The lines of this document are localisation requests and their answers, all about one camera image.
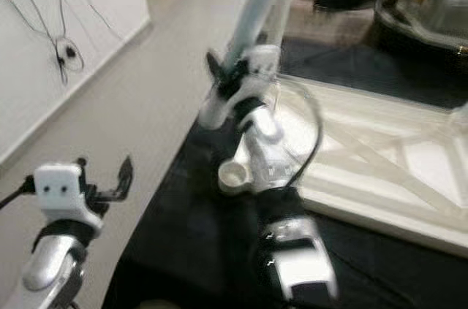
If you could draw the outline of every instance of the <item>wire hanging on wall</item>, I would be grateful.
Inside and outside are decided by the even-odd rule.
[[[29,29],[31,29],[36,34],[39,34],[42,37],[45,37],[50,42],[53,48],[53,56],[57,63],[58,70],[60,72],[61,82],[63,85],[66,85],[68,83],[67,71],[80,72],[84,69],[85,61],[83,60],[83,57],[81,55],[80,50],[78,49],[78,46],[67,36],[67,23],[65,21],[65,16],[64,16],[64,0],[58,0],[58,13],[59,13],[59,17],[60,17],[59,19],[61,22],[61,32],[57,36],[53,36],[52,33],[50,32],[50,29],[48,28],[45,22],[45,19],[42,13],[40,12],[39,7],[37,6],[37,3],[35,2],[35,0],[29,0],[29,1],[31,2],[32,7],[34,8],[35,14],[39,18],[40,25],[43,30],[40,30],[39,28],[34,27],[34,24],[30,20],[28,20],[25,13],[22,12],[21,8],[18,6],[15,0],[7,0],[7,1],[12,5],[12,7],[19,14],[19,16],[21,16],[23,22],[26,24],[26,26]],[[93,10],[94,14],[106,25],[110,33],[118,40],[122,40],[120,35],[118,35],[118,33],[114,31],[114,29],[105,20],[102,14],[99,13],[97,8],[92,4],[91,0],[86,0],[86,2],[90,6],[90,8]],[[83,27],[83,30],[85,31],[86,36],[89,38],[90,42],[94,46],[92,38],[90,37],[90,34],[88,33],[84,25],[82,24],[80,18],[78,18],[75,13],[74,15],[77,18],[79,24]]]

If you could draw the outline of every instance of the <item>white plastic part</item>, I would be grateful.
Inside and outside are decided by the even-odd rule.
[[[314,240],[314,250],[290,249],[273,253],[282,292],[293,299],[293,286],[301,283],[325,283],[331,298],[338,297],[335,273],[321,239]]]
[[[252,177],[249,167],[237,161],[226,161],[218,169],[218,184],[226,195],[248,191]]]
[[[206,129],[219,129],[231,114],[234,106],[249,97],[263,97],[276,76],[281,50],[273,45],[259,45],[244,53],[249,60],[250,75],[241,81],[239,90],[229,99],[218,96],[214,86],[203,103],[198,115],[198,123]]]
[[[94,228],[96,236],[102,220],[86,206],[80,191],[81,168],[76,164],[46,164],[34,171],[34,185],[39,206],[48,223],[60,219],[75,220]]]
[[[268,143],[278,143],[284,136],[282,127],[274,120],[271,110],[267,106],[259,107],[250,112],[241,121],[239,127],[244,127],[248,122],[255,124],[259,136]]]

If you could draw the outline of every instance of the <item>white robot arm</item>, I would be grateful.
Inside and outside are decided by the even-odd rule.
[[[32,256],[3,309],[74,307],[83,282],[89,243],[99,236],[109,202],[126,199],[133,179],[127,158],[114,190],[98,192],[86,183],[86,161],[46,164],[26,178],[19,191],[35,193],[47,225],[34,242]]]
[[[272,296],[294,307],[305,303],[308,308],[329,308],[338,297],[333,267],[318,228],[293,186],[303,166],[287,151],[284,129],[262,102],[275,78],[279,49],[249,48],[233,75],[222,75],[222,80],[222,68],[214,59],[208,55],[215,81],[198,120],[207,129],[217,129],[231,115],[243,134],[234,157],[220,165],[218,182],[228,196],[256,195],[261,232],[253,265],[259,283],[267,283]],[[320,141],[320,125],[317,130]]]

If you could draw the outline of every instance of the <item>black tabletop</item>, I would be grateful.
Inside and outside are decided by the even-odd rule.
[[[218,131],[192,127],[118,263],[104,308],[152,299],[182,308],[267,308],[249,263],[258,232],[254,197],[223,197],[216,183],[238,139],[231,123]],[[314,216],[331,252],[339,308],[468,308],[467,260]]]

